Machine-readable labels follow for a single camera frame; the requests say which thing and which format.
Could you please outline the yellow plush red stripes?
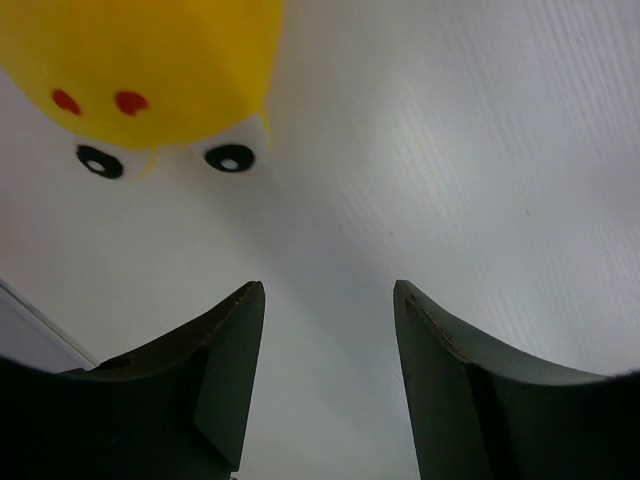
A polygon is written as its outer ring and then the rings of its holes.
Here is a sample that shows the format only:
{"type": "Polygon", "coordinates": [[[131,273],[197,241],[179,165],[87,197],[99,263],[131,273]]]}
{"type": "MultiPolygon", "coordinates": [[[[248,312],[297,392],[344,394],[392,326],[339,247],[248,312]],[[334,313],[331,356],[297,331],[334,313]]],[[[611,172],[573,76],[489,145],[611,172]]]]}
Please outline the yellow plush red stripes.
{"type": "Polygon", "coordinates": [[[257,151],[223,134],[266,127],[280,1],[5,1],[1,67],[76,138],[89,172],[146,173],[167,147],[243,173],[257,151]]]}

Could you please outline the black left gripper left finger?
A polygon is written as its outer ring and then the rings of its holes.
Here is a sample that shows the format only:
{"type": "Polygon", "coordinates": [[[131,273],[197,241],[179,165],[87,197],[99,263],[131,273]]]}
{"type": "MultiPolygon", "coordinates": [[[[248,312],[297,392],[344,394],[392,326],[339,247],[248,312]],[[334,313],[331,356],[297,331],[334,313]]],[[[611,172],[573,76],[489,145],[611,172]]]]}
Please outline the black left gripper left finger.
{"type": "Polygon", "coordinates": [[[251,281],[91,370],[1,362],[5,479],[229,479],[240,467],[264,324],[251,281]]]}

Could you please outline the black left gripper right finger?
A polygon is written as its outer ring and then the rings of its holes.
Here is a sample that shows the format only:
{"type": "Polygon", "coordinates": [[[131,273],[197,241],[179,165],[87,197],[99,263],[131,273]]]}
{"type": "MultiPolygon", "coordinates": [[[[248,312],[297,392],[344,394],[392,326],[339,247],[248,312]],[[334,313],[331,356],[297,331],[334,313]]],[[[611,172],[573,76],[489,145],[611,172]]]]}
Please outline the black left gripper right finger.
{"type": "Polygon", "coordinates": [[[603,376],[518,350],[406,280],[393,308],[424,479],[635,479],[639,375],[603,376]]]}

